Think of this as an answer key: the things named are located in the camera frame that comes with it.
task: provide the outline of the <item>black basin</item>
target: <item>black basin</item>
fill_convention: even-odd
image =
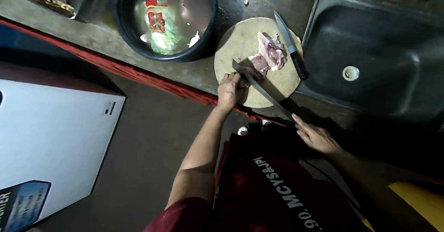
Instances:
[[[428,123],[444,110],[444,22],[368,0],[317,0],[297,92],[365,113]],[[359,69],[354,81],[345,67]]]
[[[140,40],[140,33],[136,29],[136,20],[134,17],[134,5],[137,0],[114,0],[113,16],[114,22],[122,36],[123,40],[138,54],[148,59],[156,61],[193,61],[199,58],[206,48],[211,33],[213,32],[216,13],[218,10],[218,0],[209,0],[211,17],[208,27],[200,40],[191,48],[172,55],[163,55],[155,53],[147,44]]]

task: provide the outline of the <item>sink drain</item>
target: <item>sink drain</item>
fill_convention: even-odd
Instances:
[[[344,68],[344,70],[342,70],[342,76],[348,81],[354,81],[359,78],[359,69],[352,65],[349,65]]]

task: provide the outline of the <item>round cutting board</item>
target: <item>round cutting board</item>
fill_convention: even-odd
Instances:
[[[214,72],[219,83],[225,73],[235,71],[232,67],[233,59],[241,62],[247,59],[248,56],[258,53],[258,32],[266,33],[271,38],[278,34],[279,41],[284,44],[284,49],[287,49],[287,45],[275,20],[258,17],[238,22],[226,31],[219,42],[218,50],[214,56]],[[297,50],[302,54],[301,40],[292,31],[291,34],[296,43]],[[277,71],[269,70],[265,79],[260,81],[262,87],[277,101],[288,98],[300,82],[290,54],[288,51],[284,51],[284,54],[286,55],[284,67]],[[244,94],[239,101],[244,106],[264,108],[273,105],[254,87],[248,88]]]

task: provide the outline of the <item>dark red shirt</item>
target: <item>dark red shirt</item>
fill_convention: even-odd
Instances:
[[[198,197],[180,200],[145,232],[370,231],[340,190],[314,179],[298,163],[306,145],[291,134],[232,134],[222,154],[214,206]]]

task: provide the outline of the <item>black knife handle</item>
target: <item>black knife handle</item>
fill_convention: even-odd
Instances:
[[[305,69],[305,63],[302,60],[301,55],[294,51],[290,53],[291,60],[293,61],[294,67],[296,68],[297,75],[301,80],[306,80],[308,78],[307,69]]]

